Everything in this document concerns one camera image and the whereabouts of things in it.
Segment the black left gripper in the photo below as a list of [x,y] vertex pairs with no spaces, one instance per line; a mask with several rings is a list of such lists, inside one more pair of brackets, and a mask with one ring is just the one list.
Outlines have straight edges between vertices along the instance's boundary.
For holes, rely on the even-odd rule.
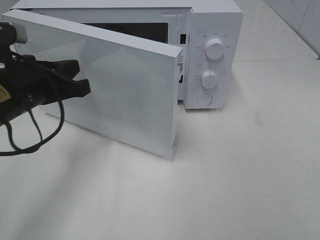
[[88,79],[73,80],[80,72],[75,59],[40,61],[34,56],[0,58],[0,109],[31,110],[39,105],[83,98],[90,93]]

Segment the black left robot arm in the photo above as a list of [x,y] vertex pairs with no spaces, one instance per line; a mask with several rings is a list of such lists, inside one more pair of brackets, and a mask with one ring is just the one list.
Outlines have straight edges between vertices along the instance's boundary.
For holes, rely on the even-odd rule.
[[39,106],[71,98],[83,98],[91,92],[88,79],[74,80],[80,72],[75,59],[41,61],[33,55],[20,55],[10,46],[17,30],[9,22],[0,23],[0,124]]

